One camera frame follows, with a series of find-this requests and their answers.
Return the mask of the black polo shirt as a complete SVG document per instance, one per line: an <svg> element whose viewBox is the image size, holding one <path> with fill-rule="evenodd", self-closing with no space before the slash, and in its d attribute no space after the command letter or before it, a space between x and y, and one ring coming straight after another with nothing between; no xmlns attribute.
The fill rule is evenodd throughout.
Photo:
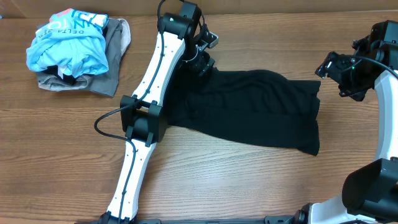
<svg viewBox="0 0 398 224"><path fill-rule="evenodd" d="M178 72L164 110L172 126L265 147L316 156L320 81L288 80L269 70Z"/></svg>

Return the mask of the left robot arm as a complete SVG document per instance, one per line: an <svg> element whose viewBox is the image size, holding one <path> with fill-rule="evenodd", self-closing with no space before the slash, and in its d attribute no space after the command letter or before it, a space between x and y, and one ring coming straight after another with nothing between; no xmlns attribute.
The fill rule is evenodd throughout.
<svg viewBox="0 0 398 224"><path fill-rule="evenodd" d="M148 161L167 129L164 100L175 74L187 71L203 77L214 60L206 48L218 43L199 6L184 1L178 14L157 15L157 42L146 73L132 96L124 95L118 112L126 143L118 184L107 211L98 223L133 223Z"/></svg>

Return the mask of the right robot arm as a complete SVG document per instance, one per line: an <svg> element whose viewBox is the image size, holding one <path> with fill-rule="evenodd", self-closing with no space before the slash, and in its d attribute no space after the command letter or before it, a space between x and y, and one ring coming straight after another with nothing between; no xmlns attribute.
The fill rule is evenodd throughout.
<svg viewBox="0 0 398 224"><path fill-rule="evenodd" d="M351 55L330 52L315 74L335 81L339 95L354 101L375 91L378 129L373 160L350 173L336 197L308 203L295 215L265 217L265 223L397 222L397 22L374 24L352 48Z"/></svg>

